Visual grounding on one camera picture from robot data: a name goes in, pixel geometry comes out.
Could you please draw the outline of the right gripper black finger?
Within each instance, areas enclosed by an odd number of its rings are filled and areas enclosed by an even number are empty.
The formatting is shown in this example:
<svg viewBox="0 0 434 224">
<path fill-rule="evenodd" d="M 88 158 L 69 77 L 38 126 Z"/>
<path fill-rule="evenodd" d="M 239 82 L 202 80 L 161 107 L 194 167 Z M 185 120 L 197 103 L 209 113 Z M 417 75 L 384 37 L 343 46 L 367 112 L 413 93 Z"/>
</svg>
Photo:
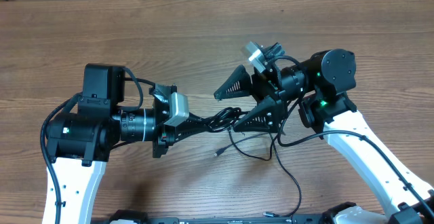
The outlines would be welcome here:
<svg viewBox="0 0 434 224">
<path fill-rule="evenodd" d="M 233 126 L 235 132 L 278 132 L 282 102 L 267 96 Z"/>
<path fill-rule="evenodd" d="M 240 98 L 251 95 L 252 81 L 245 67 L 239 65 L 229 78 L 214 92 L 216 100 Z"/>
</svg>

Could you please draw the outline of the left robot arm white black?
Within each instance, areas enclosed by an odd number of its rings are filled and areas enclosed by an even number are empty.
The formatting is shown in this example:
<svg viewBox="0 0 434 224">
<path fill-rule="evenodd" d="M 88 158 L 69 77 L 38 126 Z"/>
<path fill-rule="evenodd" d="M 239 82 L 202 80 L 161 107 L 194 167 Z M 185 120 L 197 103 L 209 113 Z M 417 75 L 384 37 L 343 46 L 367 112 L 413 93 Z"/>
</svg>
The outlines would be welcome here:
<svg viewBox="0 0 434 224">
<path fill-rule="evenodd" d="M 127 68 L 87 64 L 83 89 L 54 109 L 41 128 L 47 166 L 44 223 L 90 223 L 111 151 L 152 143 L 153 157 L 208 131 L 176 86 L 137 78 Z"/>
</svg>

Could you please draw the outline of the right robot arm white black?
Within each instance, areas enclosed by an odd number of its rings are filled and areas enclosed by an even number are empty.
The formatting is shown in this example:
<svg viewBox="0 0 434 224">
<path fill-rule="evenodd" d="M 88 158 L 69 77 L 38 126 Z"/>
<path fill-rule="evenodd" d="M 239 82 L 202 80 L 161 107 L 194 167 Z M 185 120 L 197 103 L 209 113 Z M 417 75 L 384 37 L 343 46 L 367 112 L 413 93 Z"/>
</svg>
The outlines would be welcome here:
<svg viewBox="0 0 434 224">
<path fill-rule="evenodd" d="M 257 105 L 233 125 L 236 132 L 270 132 L 282 145 L 283 127 L 297 111 L 313 135 L 343 155 L 372 190 L 387 223 L 432 223 L 433 188 L 412 173 L 367 125 L 347 92 L 356 86 L 355 55 L 326 50 L 278 68 L 282 51 L 248 52 L 254 73 L 242 66 L 215 91 L 218 100 L 253 97 Z"/>
</svg>

